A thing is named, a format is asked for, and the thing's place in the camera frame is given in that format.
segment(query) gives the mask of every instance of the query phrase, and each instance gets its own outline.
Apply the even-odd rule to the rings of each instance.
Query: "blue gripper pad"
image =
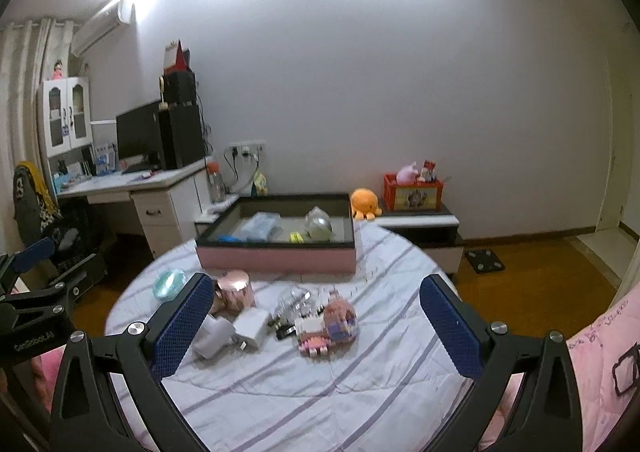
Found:
[[[213,282],[207,275],[188,293],[175,309],[169,322],[162,328],[153,346],[151,374],[159,382],[172,376],[184,358],[193,337],[213,304]]]
[[[420,285],[420,305],[459,374],[478,380],[484,371],[480,342],[432,276]]]

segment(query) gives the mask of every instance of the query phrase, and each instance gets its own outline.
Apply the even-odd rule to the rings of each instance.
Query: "silver bolt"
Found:
[[[129,327],[127,328],[127,332],[130,335],[140,335],[140,333],[142,333],[145,330],[145,325],[142,322],[134,322],[133,324],[130,324]]]
[[[506,335],[508,330],[509,327],[504,322],[497,320],[491,323],[491,331],[497,335]]]
[[[554,342],[560,343],[562,342],[562,340],[564,340],[564,337],[562,336],[562,333],[560,333],[559,331],[551,331],[549,332],[549,338],[551,340],[553,340]]]
[[[84,332],[83,331],[74,331],[73,333],[71,333],[71,336],[69,337],[69,340],[71,340],[71,342],[79,342],[83,338],[84,338]]]

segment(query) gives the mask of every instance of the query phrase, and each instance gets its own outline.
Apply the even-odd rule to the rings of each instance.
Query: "power outlet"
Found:
[[[229,145],[229,149],[236,149],[239,156],[261,154],[264,152],[264,140],[249,140],[247,142],[236,142]]]

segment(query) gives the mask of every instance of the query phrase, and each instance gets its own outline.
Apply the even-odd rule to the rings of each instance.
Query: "black computer tower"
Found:
[[[171,104],[154,113],[158,125],[159,159],[163,169],[181,169],[204,158],[200,110],[195,102]]]

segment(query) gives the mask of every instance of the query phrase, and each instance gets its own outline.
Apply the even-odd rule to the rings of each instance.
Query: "pink box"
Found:
[[[312,241],[304,233],[304,217],[315,206],[331,218],[331,241]],[[257,212],[280,214],[280,228],[270,241],[225,241]],[[304,243],[291,243],[289,233],[300,232]],[[196,241],[205,269],[279,273],[354,273],[356,249],[348,194],[296,194],[240,197]]]

